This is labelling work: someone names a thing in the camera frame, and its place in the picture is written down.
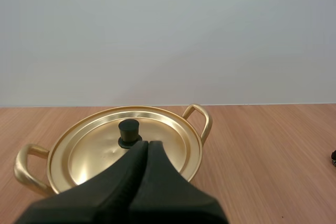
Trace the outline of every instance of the lid knob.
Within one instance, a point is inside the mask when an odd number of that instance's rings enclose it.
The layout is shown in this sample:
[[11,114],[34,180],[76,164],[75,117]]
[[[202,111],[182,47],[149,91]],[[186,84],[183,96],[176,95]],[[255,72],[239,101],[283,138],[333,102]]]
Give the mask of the lid knob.
[[120,147],[129,149],[142,138],[139,135],[139,122],[135,119],[126,119],[118,125],[121,137],[118,140]]

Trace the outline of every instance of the aluminum pot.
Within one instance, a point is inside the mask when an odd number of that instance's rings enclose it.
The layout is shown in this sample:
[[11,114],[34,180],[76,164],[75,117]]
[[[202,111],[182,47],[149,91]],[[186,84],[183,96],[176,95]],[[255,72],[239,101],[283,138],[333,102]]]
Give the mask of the aluminum pot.
[[[188,117],[197,110],[205,117],[199,136]],[[16,179],[31,190],[51,196],[80,185],[115,163],[127,148],[120,145],[120,128],[126,119],[139,123],[144,141],[162,141],[176,170],[188,181],[196,174],[202,148],[212,127],[212,118],[200,105],[187,107],[182,116],[149,106],[124,106],[91,115],[68,129],[49,151],[35,144],[24,146],[16,156]],[[50,185],[35,178],[27,167],[28,155],[48,159]]]

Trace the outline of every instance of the wooden table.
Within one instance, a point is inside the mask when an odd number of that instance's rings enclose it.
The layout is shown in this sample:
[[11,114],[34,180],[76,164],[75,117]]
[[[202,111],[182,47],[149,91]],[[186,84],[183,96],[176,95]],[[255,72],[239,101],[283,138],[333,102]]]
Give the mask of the wooden table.
[[[106,109],[0,108],[0,223],[41,199],[13,175],[27,143],[51,148],[79,120]],[[184,106],[166,109],[182,114]],[[207,106],[214,124],[192,183],[215,196],[231,223],[336,223],[336,105]],[[197,130],[203,118],[194,113]],[[47,181],[46,161],[30,158]]]

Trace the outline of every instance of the gold handle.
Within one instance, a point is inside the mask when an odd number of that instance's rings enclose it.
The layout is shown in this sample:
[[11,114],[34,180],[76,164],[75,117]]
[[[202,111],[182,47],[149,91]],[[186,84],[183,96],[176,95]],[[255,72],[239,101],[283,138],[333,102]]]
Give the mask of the gold handle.
[[55,192],[51,186],[43,183],[37,178],[34,178],[28,171],[28,155],[34,155],[41,158],[48,158],[49,151],[36,144],[27,144],[24,146],[16,156],[14,165],[14,174],[16,179],[28,187],[43,196],[54,195]]
[[202,106],[198,104],[191,104],[188,106],[188,108],[183,113],[183,118],[188,119],[188,117],[197,110],[199,113],[205,116],[205,126],[203,129],[203,132],[201,133],[201,142],[202,145],[204,145],[206,138],[208,137],[211,127],[212,127],[212,117],[208,114],[208,112],[203,108]]

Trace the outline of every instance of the gold pot lid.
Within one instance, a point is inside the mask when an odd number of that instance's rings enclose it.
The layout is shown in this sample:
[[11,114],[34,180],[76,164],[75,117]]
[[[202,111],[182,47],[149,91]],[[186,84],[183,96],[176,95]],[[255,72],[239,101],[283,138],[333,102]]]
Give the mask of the gold pot lid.
[[[194,110],[206,118],[201,136],[186,120]],[[47,175],[56,193],[80,185],[114,164],[128,149],[120,146],[118,125],[126,119],[139,122],[144,141],[162,141],[176,170],[190,180],[197,172],[204,144],[212,126],[211,117],[199,105],[190,105],[183,116],[148,106],[108,109],[71,127],[48,156]]]

